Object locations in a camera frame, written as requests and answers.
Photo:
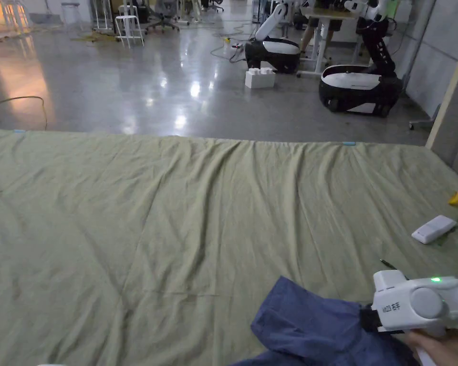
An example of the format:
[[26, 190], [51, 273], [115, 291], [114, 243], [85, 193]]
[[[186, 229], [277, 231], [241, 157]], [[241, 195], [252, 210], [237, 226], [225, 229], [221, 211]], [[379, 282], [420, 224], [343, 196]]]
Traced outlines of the person's right hand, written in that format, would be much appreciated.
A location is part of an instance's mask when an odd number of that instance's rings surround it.
[[411, 347], [423, 349], [437, 366], [458, 366], [458, 329], [448, 329], [441, 339], [413, 330], [407, 333], [406, 341]]

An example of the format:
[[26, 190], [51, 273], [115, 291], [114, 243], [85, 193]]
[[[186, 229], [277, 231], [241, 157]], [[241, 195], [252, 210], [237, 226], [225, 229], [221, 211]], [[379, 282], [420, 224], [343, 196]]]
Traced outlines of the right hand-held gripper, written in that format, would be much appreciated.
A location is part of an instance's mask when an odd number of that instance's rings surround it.
[[[409, 333], [421, 330], [436, 339], [458, 325], [458, 278], [453, 276], [407, 279], [399, 270], [374, 273], [375, 293], [360, 309], [360, 324], [369, 333]], [[436, 366], [415, 348], [420, 364]]]

